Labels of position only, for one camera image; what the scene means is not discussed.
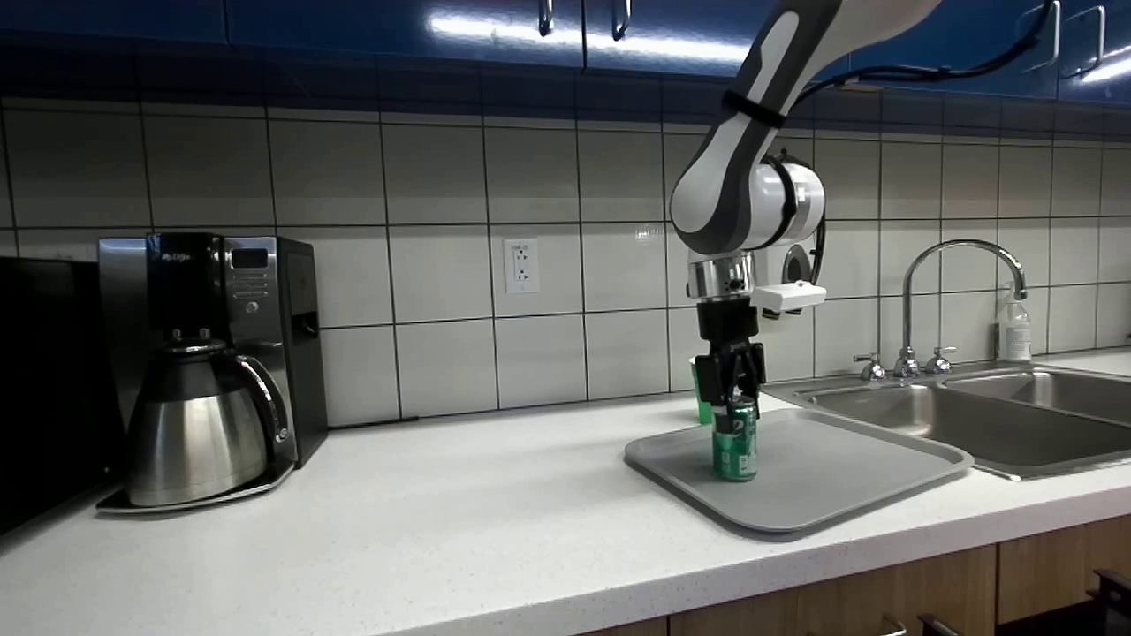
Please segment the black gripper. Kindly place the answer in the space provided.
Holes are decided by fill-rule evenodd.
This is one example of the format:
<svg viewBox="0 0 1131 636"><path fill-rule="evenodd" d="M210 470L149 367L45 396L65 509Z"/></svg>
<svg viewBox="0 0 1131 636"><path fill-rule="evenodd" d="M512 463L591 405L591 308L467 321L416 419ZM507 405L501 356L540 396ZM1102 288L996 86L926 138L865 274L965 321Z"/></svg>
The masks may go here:
<svg viewBox="0 0 1131 636"><path fill-rule="evenodd" d="M757 308L738 298L738 299L704 299L697 308L700 321L700 338L711 347L714 356L741 351L757 337ZM700 371L700 388L711 405L723 400L723 367L711 354L700 354L697 371ZM763 351L746 351L738 363L738 388L762 414L762 393L766 381L766 363Z"/></svg>

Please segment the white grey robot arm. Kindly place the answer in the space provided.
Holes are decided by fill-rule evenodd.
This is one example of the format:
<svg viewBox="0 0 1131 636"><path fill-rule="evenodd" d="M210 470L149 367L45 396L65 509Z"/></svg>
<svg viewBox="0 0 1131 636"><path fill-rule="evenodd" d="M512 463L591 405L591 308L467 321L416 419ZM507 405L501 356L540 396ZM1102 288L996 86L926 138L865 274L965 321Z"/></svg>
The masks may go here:
<svg viewBox="0 0 1131 636"><path fill-rule="evenodd" d="M762 396L754 255L819 225L823 182L792 158L772 158L802 87L835 61L888 43L942 0L779 0L766 10L726 111L679 173L667 212L691 248L691 298L706 354L697 356L700 400L731 418Z"/></svg>

